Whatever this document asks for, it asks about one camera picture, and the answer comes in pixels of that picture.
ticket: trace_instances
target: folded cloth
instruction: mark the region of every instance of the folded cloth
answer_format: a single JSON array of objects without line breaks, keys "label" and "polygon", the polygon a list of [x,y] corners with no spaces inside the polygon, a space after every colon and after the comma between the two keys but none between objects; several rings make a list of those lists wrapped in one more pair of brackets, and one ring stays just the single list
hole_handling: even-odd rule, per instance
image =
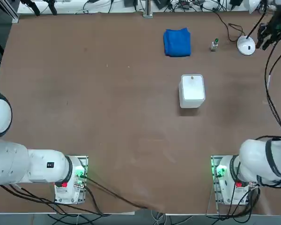
[{"label": "folded cloth", "polygon": [[164,53],[171,57],[191,55],[191,34],[187,28],[166,30],[163,34]]}]

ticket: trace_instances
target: black label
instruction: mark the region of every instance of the black label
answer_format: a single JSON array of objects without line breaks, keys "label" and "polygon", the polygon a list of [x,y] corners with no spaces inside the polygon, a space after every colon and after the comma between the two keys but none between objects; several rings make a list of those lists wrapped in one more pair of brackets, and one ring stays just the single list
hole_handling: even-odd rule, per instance
[{"label": "black label", "polygon": [[54,168],[54,162],[47,162],[47,168]]}]

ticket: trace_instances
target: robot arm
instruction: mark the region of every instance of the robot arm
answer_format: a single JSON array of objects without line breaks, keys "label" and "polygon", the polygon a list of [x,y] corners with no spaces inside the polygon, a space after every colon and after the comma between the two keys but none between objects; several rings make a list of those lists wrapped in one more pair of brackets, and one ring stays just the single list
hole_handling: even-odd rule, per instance
[{"label": "robot arm", "polygon": [[239,161],[240,180],[276,185],[281,181],[281,140],[247,140],[241,145]]},{"label": "robot arm", "polygon": [[222,157],[214,173],[224,204],[246,204],[239,200],[256,185],[281,188],[281,140],[247,140],[239,155]]},{"label": "robot arm", "polygon": [[[10,128],[12,109],[0,94],[0,137]],[[83,203],[87,169],[76,156],[55,150],[27,149],[21,144],[0,140],[0,185],[16,183],[54,183],[55,201]]]}]

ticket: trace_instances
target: table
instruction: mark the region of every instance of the table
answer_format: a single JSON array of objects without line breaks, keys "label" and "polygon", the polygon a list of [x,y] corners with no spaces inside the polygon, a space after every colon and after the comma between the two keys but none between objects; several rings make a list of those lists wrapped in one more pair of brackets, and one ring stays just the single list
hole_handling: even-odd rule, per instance
[{"label": "table", "polygon": [[[260,17],[221,16],[246,33]],[[164,56],[163,32],[183,27],[191,32],[192,55]],[[215,38],[219,48],[210,52]],[[23,17],[12,26],[0,70],[0,92],[14,113],[3,139],[87,154],[89,175],[125,198],[161,212],[205,214],[210,156],[237,154],[248,138],[281,134],[266,103],[268,54],[242,56],[213,13]],[[206,100],[199,110],[182,110],[180,76],[195,73],[204,77]],[[270,92],[281,116],[281,61]],[[25,187],[54,196],[49,184]],[[92,189],[104,212],[135,210]],[[93,209],[90,198],[82,207]],[[0,212],[48,211],[0,189]],[[263,188],[254,213],[281,215],[281,190]]]}]

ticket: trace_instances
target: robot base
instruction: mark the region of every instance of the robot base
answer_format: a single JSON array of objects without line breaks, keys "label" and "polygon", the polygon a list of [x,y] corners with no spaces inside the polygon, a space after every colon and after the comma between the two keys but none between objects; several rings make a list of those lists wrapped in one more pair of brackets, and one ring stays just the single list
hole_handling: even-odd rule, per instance
[{"label": "robot base", "polygon": [[[211,157],[211,165],[214,179],[214,194],[215,200],[217,204],[217,210],[219,212],[218,203],[230,205],[246,205],[248,203],[247,196],[243,198],[241,202],[241,198],[244,194],[249,190],[249,185],[244,186],[241,183],[236,182],[236,188],[234,191],[233,200],[232,193],[235,185],[235,181],[231,175],[230,162],[233,156],[212,156]],[[234,172],[237,171],[239,160],[238,157],[235,159],[232,169]]]},{"label": "robot base", "polygon": [[85,202],[86,179],[80,178],[80,175],[87,176],[88,156],[68,156],[72,162],[72,176],[67,184],[61,187],[54,185],[55,202],[62,204],[81,204]]}]

